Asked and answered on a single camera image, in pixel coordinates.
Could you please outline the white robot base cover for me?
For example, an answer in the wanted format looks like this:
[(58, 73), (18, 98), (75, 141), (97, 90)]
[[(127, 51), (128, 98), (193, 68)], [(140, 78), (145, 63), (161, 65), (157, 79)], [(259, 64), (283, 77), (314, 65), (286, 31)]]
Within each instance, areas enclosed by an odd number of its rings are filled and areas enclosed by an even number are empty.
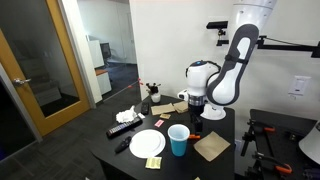
[(299, 142), (299, 148), (307, 157), (320, 165), (320, 121)]

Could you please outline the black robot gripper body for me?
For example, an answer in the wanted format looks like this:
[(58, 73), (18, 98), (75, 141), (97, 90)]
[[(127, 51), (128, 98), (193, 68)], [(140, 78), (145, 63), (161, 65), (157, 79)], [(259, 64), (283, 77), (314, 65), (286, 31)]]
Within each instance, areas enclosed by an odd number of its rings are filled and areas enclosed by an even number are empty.
[(192, 123), (201, 123), (202, 120), (200, 118), (200, 115), (203, 113), (204, 106), (194, 106), (194, 105), (189, 104), (188, 108), (189, 108), (189, 113), (190, 113), (190, 117), (191, 117), (191, 122)]

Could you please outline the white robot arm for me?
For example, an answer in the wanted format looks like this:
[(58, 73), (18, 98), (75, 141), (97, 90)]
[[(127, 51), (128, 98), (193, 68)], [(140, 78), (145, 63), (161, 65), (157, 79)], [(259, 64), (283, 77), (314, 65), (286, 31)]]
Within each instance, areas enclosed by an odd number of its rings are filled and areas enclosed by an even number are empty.
[(178, 97), (188, 102), (196, 134), (203, 130), (203, 119), (221, 120), (224, 107), (237, 101), (240, 80), (248, 65), (259, 32), (266, 24), (277, 0), (235, 0), (227, 22), (228, 53), (219, 66), (212, 61), (193, 62), (185, 72), (187, 88)]

